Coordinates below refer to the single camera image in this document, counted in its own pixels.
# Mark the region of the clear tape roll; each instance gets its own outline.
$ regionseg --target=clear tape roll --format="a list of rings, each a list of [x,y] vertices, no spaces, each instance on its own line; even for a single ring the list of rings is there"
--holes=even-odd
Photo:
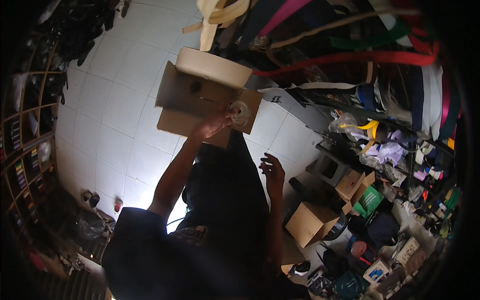
[[[250,109],[248,105],[243,101],[235,101],[230,104],[230,109],[238,108],[238,112],[232,116],[233,124],[237,127],[247,125],[248,118],[250,117]]]

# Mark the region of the person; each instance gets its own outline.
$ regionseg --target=person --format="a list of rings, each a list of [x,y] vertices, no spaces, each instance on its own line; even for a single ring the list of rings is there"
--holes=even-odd
[[[116,299],[310,298],[280,269],[285,172],[278,159],[261,159],[269,211],[242,133],[232,130],[226,149],[203,143],[235,113],[219,107],[193,129],[147,210],[122,209],[102,258]],[[189,211],[167,234],[180,194]]]

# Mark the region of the green ribbon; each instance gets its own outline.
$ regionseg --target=green ribbon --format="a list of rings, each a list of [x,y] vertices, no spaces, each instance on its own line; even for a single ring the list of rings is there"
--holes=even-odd
[[[448,114],[445,118],[444,125],[440,128],[439,140],[446,140],[452,134],[456,126],[456,119],[460,112],[460,93],[458,87],[451,80],[450,82],[450,104],[448,106]]]
[[[382,33],[379,36],[371,36],[362,40],[349,40],[339,37],[331,37],[330,44],[332,47],[339,49],[367,49],[370,47],[378,47],[393,43],[399,38],[406,36],[410,32],[410,27],[406,23],[397,20],[392,29],[390,29],[388,32]]]

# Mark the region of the green bag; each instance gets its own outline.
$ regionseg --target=green bag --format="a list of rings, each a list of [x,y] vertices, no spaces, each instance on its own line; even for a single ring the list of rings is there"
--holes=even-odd
[[[366,219],[373,213],[383,199],[383,195],[370,185],[360,197],[359,201],[355,203],[353,209]]]

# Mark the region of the cardboard box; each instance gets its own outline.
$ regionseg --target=cardboard box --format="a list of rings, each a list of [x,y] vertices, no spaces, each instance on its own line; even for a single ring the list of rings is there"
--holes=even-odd
[[[302,202],[285,227],[304,248],[326,236],[338,219],[339,216],[328,207]]]
[[[365,175],[365,173],[360,174],[352,169],[347,171],[335,187],[337,193],[346,203],[342,208],[344,214],[348,214],[352,210],[352,207],[355,206],[363,196],[363,193],[374,182],[375,172]]]
[[[155,107],[163,110],[157,129],[187,137],[219,104],[241,100],[251,112],[248,123],[225,127],[205,142],[226,147],[231,129],[250,134],[262,100],[262,93],[243,88],[251,73],[252,69],[235,62],[182,47],[177,64],[167,62],[158,89]]]

